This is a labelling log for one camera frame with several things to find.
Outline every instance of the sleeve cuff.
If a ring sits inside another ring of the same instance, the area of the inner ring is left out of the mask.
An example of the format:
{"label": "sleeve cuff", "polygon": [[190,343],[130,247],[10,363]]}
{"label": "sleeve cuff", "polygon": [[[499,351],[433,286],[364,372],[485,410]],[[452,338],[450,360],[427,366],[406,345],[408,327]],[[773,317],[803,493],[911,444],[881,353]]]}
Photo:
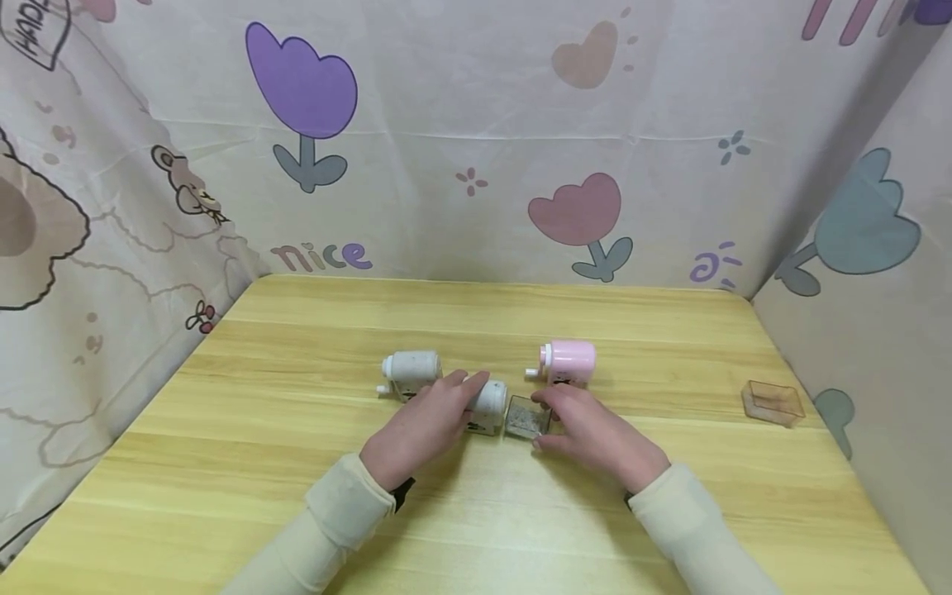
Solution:
{"label": "sleeve cuff", "polygon": [[723,525],[721,509],[687,466],[674,464],[645,490],[628,499],[651,540],[666,558],[685,540]]}
{"label": "sleeve cuff", "polygon": [[325,535],[352,551],[373,533],[397,502],[370,477],[356,453],[345,455],[305,496],[310,512]]}

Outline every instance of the black wristband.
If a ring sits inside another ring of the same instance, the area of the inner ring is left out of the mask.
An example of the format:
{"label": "black wristband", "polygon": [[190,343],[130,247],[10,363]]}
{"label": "black wristband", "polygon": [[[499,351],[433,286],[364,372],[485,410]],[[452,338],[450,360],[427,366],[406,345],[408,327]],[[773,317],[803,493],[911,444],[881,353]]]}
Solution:
{"label": "black wristband", "polygon": [[413,484],[416,484],[416,480],[411,477],[390,492],[390,495],[393,496],[393,499],[397,501],[397,506],[393,510],[394,512],[400,511],[400,507],[404,505],[404,500],[407,499],[407,492],[410,491],[410,488],[413,487]]}

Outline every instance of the person's left hand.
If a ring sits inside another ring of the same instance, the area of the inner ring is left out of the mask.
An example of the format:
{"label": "person's left hand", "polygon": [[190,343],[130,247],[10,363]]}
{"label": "person's left hand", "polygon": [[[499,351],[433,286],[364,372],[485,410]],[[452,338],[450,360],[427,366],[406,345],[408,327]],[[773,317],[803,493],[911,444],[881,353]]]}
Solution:
{"label": "person's left hand", "polygon": [[489,372],[467,378],[458,369],[432,387],[424,387],[367,440],[360,459],[370,477],[393,491],[418,468],[449,450],[466,430],[471,415],[466,406],[487,380]]}

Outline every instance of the clear plastic box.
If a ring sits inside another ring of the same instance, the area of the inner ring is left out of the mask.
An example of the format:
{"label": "clear plastic box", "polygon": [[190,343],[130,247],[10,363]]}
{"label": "clear plastic box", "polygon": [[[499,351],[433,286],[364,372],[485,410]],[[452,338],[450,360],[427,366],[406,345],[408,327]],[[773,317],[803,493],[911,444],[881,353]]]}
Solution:
{"label": "clear plastic box", "polygon": [[542,409],[531,399],[512,395],[509,410],[506,412],[506,434],[532,440],[536,436],[548,433],[551,421],[551,409]]}

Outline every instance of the pink pencil sharpener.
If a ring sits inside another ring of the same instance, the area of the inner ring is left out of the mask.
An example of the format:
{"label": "pink pencil sharpener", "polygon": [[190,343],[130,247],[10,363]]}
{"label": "pink pencil sharpener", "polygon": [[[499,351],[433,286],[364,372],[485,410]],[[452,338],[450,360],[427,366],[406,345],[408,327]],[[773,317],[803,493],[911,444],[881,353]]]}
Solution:
{"label": "pink pencil sharpener", "polygon": [[568,383],[585,388],[595,371],[595,346],[588,341],[551,341],[539,346],[539,366],[527,367],[526,378],[545,378],[550,385]]}

